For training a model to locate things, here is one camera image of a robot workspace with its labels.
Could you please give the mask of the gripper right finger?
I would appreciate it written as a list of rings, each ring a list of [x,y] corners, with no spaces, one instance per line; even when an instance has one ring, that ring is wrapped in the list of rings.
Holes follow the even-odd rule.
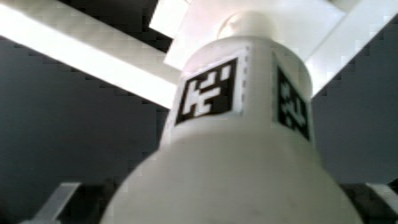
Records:
[[[371,191],[369,207],[373,214],[398,214],[398,183],[387,184],[367,183]]]

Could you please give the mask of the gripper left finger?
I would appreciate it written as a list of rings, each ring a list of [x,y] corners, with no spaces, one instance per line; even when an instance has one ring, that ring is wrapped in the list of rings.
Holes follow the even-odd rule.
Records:
[[[62,224],[58,216],[64,211],[67,202],[71,201],[80,185],[80,182],[60,183],[33,217],[19,224]]]

